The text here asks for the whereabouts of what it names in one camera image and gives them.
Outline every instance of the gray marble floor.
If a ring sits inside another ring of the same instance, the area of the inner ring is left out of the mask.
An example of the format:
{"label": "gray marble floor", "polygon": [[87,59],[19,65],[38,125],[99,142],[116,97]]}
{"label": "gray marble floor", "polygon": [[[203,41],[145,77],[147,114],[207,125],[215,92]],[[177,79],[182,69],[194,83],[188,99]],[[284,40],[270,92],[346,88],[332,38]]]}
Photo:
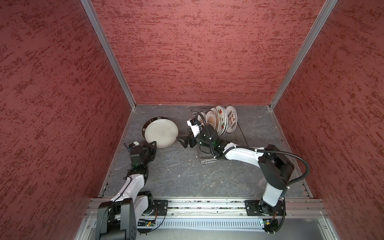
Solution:
{"label": "gray marble floor", "polygon": [[[282,140],[271,114],[265,106],[235,106],[238,122],[249,146],[265,147],[274,144],[283,149]],[[187,134],[186,121],[191,109],[186,105],[139,105],[129,126],[125,143],[144,143],[142,127],[151,118],[163,116],[174,121],[179,136]],[[116,195],[130,168],[128,151],[123,147],[108,180],[105,196]],[[293,184],[287,197],[303,197],[302,184]],[[149,166],[149,177],[143,190],[155,197],[261,197],[266,180],[261,170],[239,161],[200,164],[196,148],[184,149],[176,141],[171,146],[157,149],[156,158]]]}

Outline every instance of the patterned plate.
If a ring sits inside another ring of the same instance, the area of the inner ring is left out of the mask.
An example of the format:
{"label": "patterned plate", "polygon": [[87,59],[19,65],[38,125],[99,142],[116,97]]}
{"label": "patterned plate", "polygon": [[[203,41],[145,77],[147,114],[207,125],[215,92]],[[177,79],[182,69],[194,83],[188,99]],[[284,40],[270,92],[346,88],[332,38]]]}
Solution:
{"label": "patterned plate", "polygon": [[207,124],[211,125],[213,128],[216,128],[216,115],[213,111],[209,110],[206,113],[207,118],[205,119],[207,121]]}
{"label": "patterned plate", "polygon": [[225,111],[227,112],[227,119],[228,119],[228,126],[227,126],[227,133],[231,134],[235,131],[237,126],[237,113],[235,110],[235,107],[232,105],[228,105],[225,108]]}
{"label": "patterned plate", "polygon": [[156,121],[156,120],[159,120],[159,119],[168,119],[168,118],[165,118],[165,117],[155,117],[155,118],[152,118],[150,120],[148,120],[144,126],[143,126],[143,129],[141,130],[141,133],[143,134],[143,137],[145,138],[145,131],[147,130],[147,127],[148,125],[153,122],[153,121]]}
{"label": "patterned plate", "polygon": [[218,116],[218,111],[216,108],[211,108],[211,111],[215,113],[215,116],[216,116],[215,130],[219,133],[220,131],[218,130],[218,127],[220,126],[220,118]]}
{"label": "patterned plate", "polygon": [[227,129],[227,112],[223,106],[216,107],[220,118],[220,126],[218,128],[219,135],[223,135]]}
{"label": "patterned plate", "polygon": [[[205,122],[207,121],[207,116],[205,115],[205,112],[200,112],[204,116]],[[200,115],[197,116],[197,120],[201,122],[201,124],[204,126],[204,122],[202,121]]]}

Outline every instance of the white robotic arm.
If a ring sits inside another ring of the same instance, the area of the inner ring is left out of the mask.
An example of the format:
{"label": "white robotic arm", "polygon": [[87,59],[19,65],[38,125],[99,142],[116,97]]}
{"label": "white robotic arm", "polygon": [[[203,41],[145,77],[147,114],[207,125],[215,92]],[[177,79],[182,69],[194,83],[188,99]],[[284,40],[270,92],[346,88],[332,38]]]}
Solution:
{"label": "white robotic arm", "polygon": [[127,178],[127,181],[120,189],[119,193],[111,199],[112,202],[119,202],[126,198],[132,198],[135,209],[136,223],[139,221],[141,215],[149,205],[148,196],[137,195],[143,186],[144,176],[142,174],[133,174]]}
{"label": "white robotic arm", "polygon": [[274,145],[268,145],[265,148],[247,147],[224,141],[218,137],[212,126],[207,125],[206,122],[203,125],[197,119],[188,120],[187,125],[192,130],[191,134],[179,137],[178,140],[184,147],[187,147],[188,144],[191,147],[196,144],[208,147],[215,159],[203,163],[237,160],[255,165],[262,170],[267,180],[267,186],[260,201],[260,212],[264,215],[273,215],[278,200],[284,197],[288,185],[292,183],[289,179],[295,167],[285,155],[295,155],[282,152]]}

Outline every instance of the red textured wall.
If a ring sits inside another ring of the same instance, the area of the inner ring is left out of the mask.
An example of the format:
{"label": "red textured wall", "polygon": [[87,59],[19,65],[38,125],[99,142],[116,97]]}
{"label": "red textured wall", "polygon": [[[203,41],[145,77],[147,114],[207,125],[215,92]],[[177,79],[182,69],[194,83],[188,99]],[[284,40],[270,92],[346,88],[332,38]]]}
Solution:
{"label": "red textured wall", "polygon": [[339,0],[278,102],[341,239],[383,239],[384,1]]}
{"label": "red textured wall", "polygon": [[324,0],[94,0],[139,104],[268,105]]}
{"label": "red textured wall", "polygon": [[69,239],[130,112],[78,0],[0,2],[0,239]]}

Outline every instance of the white plate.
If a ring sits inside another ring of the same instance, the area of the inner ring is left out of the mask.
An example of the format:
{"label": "white plate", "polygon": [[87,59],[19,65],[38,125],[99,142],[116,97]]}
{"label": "white plate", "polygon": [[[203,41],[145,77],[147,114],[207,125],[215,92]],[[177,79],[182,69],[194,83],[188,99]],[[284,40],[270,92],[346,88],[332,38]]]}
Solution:
{"label": "white plate", "polygon": [[220,126],[220,118],[219,118],[219,116],[218,116],[218,111],[217,111],[217,109],[216,109],[215,107],[211,108],[211,111],[215,113],[215,116],[216,116],[215,130],[216,130],[217,132],[219,132],[218,127]]}
{"label": "white plate", "polygon": [[225,111],[227,112],[228,119],[227,133],[231,134],[235,131],[237,126],[237,113],[235,107],[232,105],[228,105],[225,108]]}
{"label": "white plate", "polygon": [[223,135],[227,129],[227,113],[225,111],[225,108],[223,106],[217,106],[216,107],[218,111],[218,116],[220,118],[220,125],[218,127],[218,133],[219,135]]}
{"label": "white plate", "polygon": [[216,115],[213,111],[209,110],[206,113],[207,118],[205,119],[207,121],[207,124],[211,125],[213,128],[216,127]]}
{"label": "white plate", "polygon": [[168,147],[176,141],[179,129],[169,119],[159,119],[151,122],[144,133],[148,143],[156,141],[157,148]]}
{"label": "white plate", "polygon": [[[206,116],[205,112],[200,112],[200,113],[204,116],[204,120],[207,121],[207,116]],[[200,115],[197,116],[197,120],[199,122],[201,122],[201,124],[204,126],[204,122],[202,121]]]}

